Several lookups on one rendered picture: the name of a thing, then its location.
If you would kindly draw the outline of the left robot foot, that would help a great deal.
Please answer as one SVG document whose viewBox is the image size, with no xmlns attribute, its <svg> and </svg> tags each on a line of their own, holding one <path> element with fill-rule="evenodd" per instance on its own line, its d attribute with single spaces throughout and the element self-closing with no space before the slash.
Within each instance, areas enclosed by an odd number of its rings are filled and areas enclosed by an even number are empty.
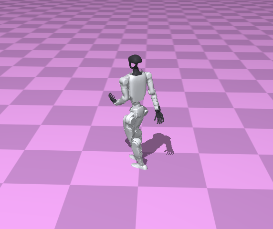
<svg viewBox="0 0 273 229">
<path fill-rule="evenodd" d="M 147 166 L 143 164 L 143 166 L 140 166 L 139 163 L 132 163 L 131 166 L 140 168 L 142 170 L 147 170 Z"/>
</svg>

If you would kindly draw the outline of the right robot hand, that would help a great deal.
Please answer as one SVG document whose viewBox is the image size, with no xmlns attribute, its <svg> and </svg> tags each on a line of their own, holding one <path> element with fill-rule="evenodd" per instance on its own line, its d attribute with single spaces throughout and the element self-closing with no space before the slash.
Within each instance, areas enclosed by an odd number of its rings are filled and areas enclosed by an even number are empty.
<svg viewBox="0 0 273 229">
<path fill-rule="evenodd" d="M 159 110 L 155 110 L 156 116 L 155 116 L 154 121 L 156 120 L 156 117 L 157 117 L 157 124 L 158 124 L 158 123 L 160 124 L 160 123 L 163 123 L 163 122 L 164 122 L 164 117 L 163 117 L 163 114 L 161 113 L 160 106 L 158 106 L 158 109 L 159 109 Z"/>
</svg>

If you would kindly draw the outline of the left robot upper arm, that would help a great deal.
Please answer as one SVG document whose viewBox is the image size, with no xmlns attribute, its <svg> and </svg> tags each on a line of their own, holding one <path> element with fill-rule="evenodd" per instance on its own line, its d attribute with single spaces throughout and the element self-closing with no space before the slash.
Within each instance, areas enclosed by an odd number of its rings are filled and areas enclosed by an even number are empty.
<svg viewBox="0 0 273 229">
<path fill-rule="evenodd" d="M 128 87 L 127 87 L 128 82 L 129 82 L 129 76 L 124 76 L 119 79 L 121 91 L 122 91 L 123 97 L 125 98 L 125 102 L 130 99 L 130 96 L 128 95 Z"/>
</svg>

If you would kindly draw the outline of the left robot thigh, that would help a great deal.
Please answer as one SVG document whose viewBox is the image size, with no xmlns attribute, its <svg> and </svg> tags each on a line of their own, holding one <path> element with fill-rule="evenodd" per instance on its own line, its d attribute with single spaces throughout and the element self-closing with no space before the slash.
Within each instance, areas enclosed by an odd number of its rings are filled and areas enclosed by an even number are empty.
<svg viewBox="0 0 273 229">
<path fill-rule="evenodd" d="M 138 143 L 138 147 L 141 145 L 141 140 L 139 138 L 135 138 L 135 128 L 134 128 L 134 123 L 135 123 L 135 114 L 131 112 L 130 114 L 127 114 L 123 118 L 123 126 L 124 126 L 124 131 L 125 134 L 129 140 L 129 142 L 132 144 L 133 141 Z"/>
</svg>

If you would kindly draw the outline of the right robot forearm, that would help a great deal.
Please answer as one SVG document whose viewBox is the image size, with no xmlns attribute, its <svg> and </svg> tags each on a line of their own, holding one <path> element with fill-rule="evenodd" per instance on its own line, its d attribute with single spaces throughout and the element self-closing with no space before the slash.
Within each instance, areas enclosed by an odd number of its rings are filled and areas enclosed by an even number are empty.
<svg viewBox="0 0 273 229">
<path fill-rule="evenodd" d="M 154 89 L 154 91 L 155 91 L 155 89 Z M 153 94 L 153 95 L 151 96 L 151 99 L 152 99 L 152 102 L 153 102 L 154 109 L 155 109 L 155 110 L 159 110 L 159 109 L 158 109 L 159 102 L 158 102 L 158 99 L 157 99 L 156 91 L 155 91 L 155 94 Z"/>
</svg>

